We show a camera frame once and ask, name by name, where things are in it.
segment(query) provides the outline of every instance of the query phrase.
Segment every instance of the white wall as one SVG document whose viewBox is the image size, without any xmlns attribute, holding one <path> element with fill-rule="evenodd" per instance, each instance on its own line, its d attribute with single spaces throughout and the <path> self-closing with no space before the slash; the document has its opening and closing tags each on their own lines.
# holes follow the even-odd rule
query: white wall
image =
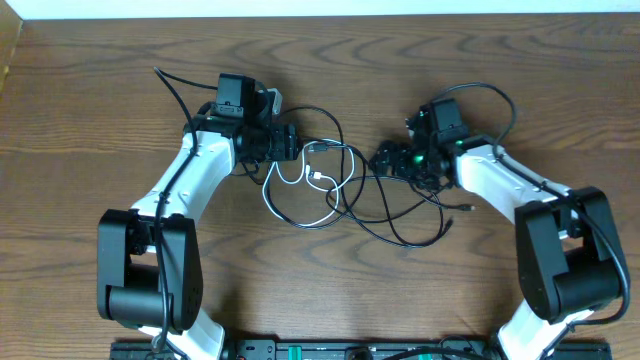
<svg viewBox="0 0 640 360">
<path fill-rule="evenodd" d="M 640 12 L 640 0 L 7 0 L 25 20 Z"/>
</svg>

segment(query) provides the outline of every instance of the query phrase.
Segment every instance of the wooden table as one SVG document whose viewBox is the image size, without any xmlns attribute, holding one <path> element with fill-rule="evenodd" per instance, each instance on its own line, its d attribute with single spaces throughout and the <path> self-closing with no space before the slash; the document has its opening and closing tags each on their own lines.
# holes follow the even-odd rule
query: wooden table
<svg viewBox="0 0 640 360">
<path fill-rule="evenodd" d="M 515 158 L 606 192 L 638 293 L 638 24 L 640 15 L 27 22 L 0 101 L 0 357 L 104 359 L 112 341 L 140 337 L 96 311 L 96 225 L 144 195 L 179 148 L 184 118 L 153 66 L 214 84 L 223 71 L 260 79 L 280 89 L 285 108 L 331 111 L 367 156 L 382 140 L 406 139 L 404 118 L 438 90 L 496 84 L 519 107 L 505 143 Z M 177 87 L 193 111 L 214 96 Z M 508 121 L 490 92 L 458 99 L 478 131 L 495 135 Z M 305 135 L 337 136 L 320 115 L 290 120 Z M 337 174 L 336 159 L 312 161 Z M 394 212 L 417 201 L 405 185 L 385 186 Z M 300 221 L 327 211 L 305 187 L 275 184 L 273 196 Z M 198 227 L 204 309 L 232 333 L 282 339 L 487 335 L 522 298 L 513 226 L 471 194 L 443 201 L 478 210 L 450 212 L 445 239 L 408 251 L 348 221 L 293 228 L 249 179 L 228 178 Z M 382 215 L 373 184 L 357 209 Z M 429 207 L 397 221 L 411 240 L 437 225 Z M 636 299 L 623 321 L 576 336 L 606 338 L 617 359 L 637 358 Z"/>
</svg>

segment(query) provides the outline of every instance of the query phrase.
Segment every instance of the black cylindrical joint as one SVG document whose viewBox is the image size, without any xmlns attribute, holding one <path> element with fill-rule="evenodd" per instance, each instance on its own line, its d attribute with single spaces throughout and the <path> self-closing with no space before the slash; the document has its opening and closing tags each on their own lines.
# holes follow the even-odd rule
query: black cylindrical joint
<svg viewBox="0 0 640 360">
<path fill-rule="evenodd" d="M 570 314 L 607 304 L 620 295 L 620 279 L 611 261 L 571 269 L 555 277 L 561 312 Z"/>
<path fill-rule="evenodd" d="M 162 294 L 147 289 L 112 287 L 109 293 L 109 314 L 116 321 L 161 327 Z"/>
</svg>

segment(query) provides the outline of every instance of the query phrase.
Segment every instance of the green clip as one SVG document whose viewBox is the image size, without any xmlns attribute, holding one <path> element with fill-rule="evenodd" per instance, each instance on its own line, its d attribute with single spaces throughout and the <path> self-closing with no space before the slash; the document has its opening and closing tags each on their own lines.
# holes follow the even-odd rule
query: green clip
<svg viewBox="0 0 640 360">
<path fill-rule="evenodd" d="M 289 360 L 302 360 L 302 348 L 300 346 L 289 346 Z"/>
</svg>

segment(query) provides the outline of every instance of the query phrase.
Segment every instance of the wood grain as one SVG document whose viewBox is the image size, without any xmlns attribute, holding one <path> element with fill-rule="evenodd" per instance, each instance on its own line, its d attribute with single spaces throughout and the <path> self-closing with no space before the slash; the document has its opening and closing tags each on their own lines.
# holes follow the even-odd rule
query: wood grain
<svg viewBox="0 0 640 360">
<path fill-rule="evenodd" d="M 518 103 L 506 141 L 532 169 L 572 187 L 592 184 L 612 204 L 633 278 L 640 282 L 640 15 L 415 16 L 27 22 L 0 100 L 0 358 L 104 359 L 139 337 L 99 318 L 96 225 L 126 209 L 175 156 L 183 116 L 151 71 L 215 83 L 244 73 L 341 121 L 346 141 L 371 154 L 405 139 L 403 119 L 439 89 L 487 81 Z M 179 87 L 196 109 L 213 94 Z M 484 91 L 460 94 L 474 129 L 496 134 L 508 115 Z M 290 121 L 336 136 L 325 118 Z M 335 157 L 314 158 L 336 174 Z M 287 164 L 293 176 L 294 164 Z M 392 210 L 417 201 L 386 188 Z M 275 186 L 283 211 L 309 220 L 321 195 Z M 481 199 L 454 190 L 450 234 L 407 251 L 353 223 L 304 232 L 275 219 L 259 188 L 228 178 L 198 228 L 204 308 L 232 332 L 283 339 L 425 339 L 486 335 L 521 300 L 513 227 Z M 358 210 L 380 216 L 372 185 Z M 397 222 L 409 239 L 438 226 L 423 207 Z M 374 228 L 389 235 L 385 225 Z M 638 301 L 606 328 L 617 359 L 640 351 Z"/>
</svg>

